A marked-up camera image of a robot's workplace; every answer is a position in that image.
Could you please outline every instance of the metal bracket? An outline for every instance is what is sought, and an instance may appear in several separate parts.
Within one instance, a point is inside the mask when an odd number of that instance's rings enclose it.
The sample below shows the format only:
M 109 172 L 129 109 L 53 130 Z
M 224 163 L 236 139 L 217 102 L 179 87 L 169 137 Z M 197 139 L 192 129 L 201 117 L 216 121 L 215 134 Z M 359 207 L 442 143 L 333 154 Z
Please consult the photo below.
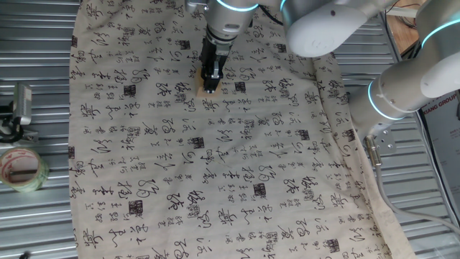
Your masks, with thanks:
M 391 129 L 381 131 L 376 137 L 377 149 L 380 155 L 392 155 L 396 153 L 396 144 Z
M 38 142 L 38 132 L 24 129 L 24 136 L 22 136 L 22 139 L 19 141 L 19 143 L 21 142 L 28 143 L 28 144 L 37 143 Z

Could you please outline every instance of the wooden block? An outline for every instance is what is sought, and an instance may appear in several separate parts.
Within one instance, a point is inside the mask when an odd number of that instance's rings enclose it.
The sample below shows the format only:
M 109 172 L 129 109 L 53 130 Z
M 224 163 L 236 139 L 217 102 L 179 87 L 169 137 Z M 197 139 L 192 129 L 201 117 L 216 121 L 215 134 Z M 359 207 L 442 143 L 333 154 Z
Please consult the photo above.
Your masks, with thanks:
M 221 82 L 218 83 L 216 91 L 213 94 L 206 93 L 203 89 L 204 80 L 201 78 L 201 68 L 197 69 L 195 75 L 195 90 L 197 98 L 213 98 L 221 95 Z

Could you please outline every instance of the black cable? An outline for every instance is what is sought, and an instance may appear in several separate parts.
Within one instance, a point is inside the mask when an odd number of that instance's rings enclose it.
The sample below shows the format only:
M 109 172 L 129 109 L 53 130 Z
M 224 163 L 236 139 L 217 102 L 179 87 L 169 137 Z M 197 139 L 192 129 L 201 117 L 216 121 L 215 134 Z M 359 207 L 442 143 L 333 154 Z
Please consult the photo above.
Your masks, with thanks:
M 260 9 L 262 10 L 262 12 L 264 12 L 265 15 L 268 16 L 268 18 L 270 18 L 273 22 L 279 24 L 282 26 L 282 22 L 278 21 L 276 18 L 274 18 L 267 10 L 267 8 L 265 8 L 265 6 L 262 6 L 262 5 L 259 5 L 260 6 Z
M 385 11 L 385 15 L 383 16 L 385 22 L 385 30 L 387 31 L 388 35 L 390 35 L 390 32 L 388 32 L 387 13 L 391 11 L 399 1 L 400 0 L 397 0 L 396 3 L 394 3 L 388 11 Z

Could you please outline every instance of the cable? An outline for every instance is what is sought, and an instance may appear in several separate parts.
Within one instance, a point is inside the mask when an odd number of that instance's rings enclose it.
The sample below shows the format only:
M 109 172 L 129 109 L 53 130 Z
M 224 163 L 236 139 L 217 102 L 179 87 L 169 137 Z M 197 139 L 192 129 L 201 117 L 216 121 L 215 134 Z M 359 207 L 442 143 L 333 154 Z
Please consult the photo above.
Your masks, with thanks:
M 264 12 L 265 15 L 268 16 L 268 18 L 270 18 L 273 22 L 279 24 L 282 26 L 282 22 L 278 21 L 276 18 L 274 18 L 267 10 L 267 8 L 265 6 L 262 6 L 262 5 L 259 5 L 260 6 L 260 9 L 262 10 L 262 12 Z
M 388 31 L 388 23 L 387 23 L 387 14 L 388 12 L 390 12 L 391 10 L 393 10 L 393 8 L 395 8 L 396 4 L 399 3 L 401 0 L 397 0 L 392 6 L 390 9 L 386 10 L 385 11 L 385 15 L 384 15 L 384 22 L 385 22 L 385 30 L 387 31 L 387 34 L 389 34 L 390 32 Z M 409 6 L 421 6 L 420 4 L 407 4 L 405 6 L 398 6 L 400 8 L 405 8 L 405 7 L 409 7 Z
M 444 226 L 446 226 L 446 227 L 450 228 L 451 230 L 453 230 L 458 235 L 460 235 L 460 229 L 458 227 L 456 227 L 454 224 L 452 224 L 450 222 L 447 222 L 447 221 L 445 221 L 445 220 L 443 220 L 441 218 L 431 216 L 431 215 L 427 215 L 427 214 L 414 213 L 414 212 L 405 212 L 402 209 L 398 209 L 395 205 L 393 205 L 391 203 L 391 201 L 388 199 L 387 195 L 385 194 L 385 191 L 383 189 L 382 169 L 380 168 L 380 165 L 375 166 L 375 171 L 377 173 L 377 184 L 379 186 L 380 195 L 382 196 L 383 200 L 388 205 L 388 207 L 391 208 L 391 210 L 393 210 L 394 212 L 396 212 L 398 214 L 405 215 L 405 216 L 408 216 L 408 217 L 416 217 L 416 218 L 419 218 L 419 219 L 426 219 L 426 220 L 430 220 L 430 221 L 433 221 L 433 222 L 441 223 Z

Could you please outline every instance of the blue led ring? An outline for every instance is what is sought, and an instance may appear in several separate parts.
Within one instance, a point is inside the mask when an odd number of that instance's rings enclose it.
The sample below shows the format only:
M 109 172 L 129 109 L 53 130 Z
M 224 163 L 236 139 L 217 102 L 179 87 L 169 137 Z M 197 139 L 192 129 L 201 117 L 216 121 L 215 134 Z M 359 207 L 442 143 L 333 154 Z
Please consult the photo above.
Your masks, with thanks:
M 451 26 L 451 25 L 457 24 L 457 23 L 459 23 L 459 22 L 460 22 L 460 19 L 455 20 L 455 21 L 452 21 L 452 22 L 448 22 L 448 23 L 446 23 L 445 25 L 442 25 L 442 26 L 438 27 L 438 29 L 435 29 L 434 31 L 432 31 L 432 32 L 431 32 L 428 36 L 426 36 L 426 38 L 423 40 L 423 42 L 422 42 L 422 48 L 423 48 L 424 44 L 426 43 L 426 41 L 427 41 L 431 36 L 435 35 L 435 33 L 439 32 L 440 30 L 442 30 L 442 29 L 444 29 L 444 28 L 446 28 L 446 27 L 449 27 L 449 26 Z
M 382 115 L 383 117 L 385 117 L 385 118 L 387 118 L 387 119 L 392 119 L 392 120 L 404 119 L 404 118 L 395 119 L 395 118 L 389 117 L 389 116 L 385 115 L 383 112 L 381 112 L 381 111 L 377 108 L 377 106 L 375 106 L 375 104 L 374 104 L 374 102 L 372 101 L 372 98 L 371 98 L 371 86 L 372 86 L 372 83 L 374 83 L 374 81 L 371 82 L 371 83 L 369 84 L 369 89 L 367 90 L 367 95 L 369 96 L 369 101 L 371 102 L 372 107 L 374 107 L 374 109 L 375 109 L 380 115 Z
M 280 11 L 282 11 L 282 7 L 285 5 L 286 0 L 282 0 L 281 5 L 280 5 Z
M 248 8 L 240 8 L 240 7 L 234 7 L 234 6 L 225 4 L 224 2 L 222 2 L 222 0 L 217 0 L 217 2 L 220 3 L 222 6 L 225 6 L 226 8 L 228 8 L 228 9 L 230 9 L 232 11 L 237 11 L 237 12 L 249 12 L 249 11 L 252 11 L 252 10 L 256 9 L 259 6 L 259 4 L 256 4 L 256 5 L 248 7 Z

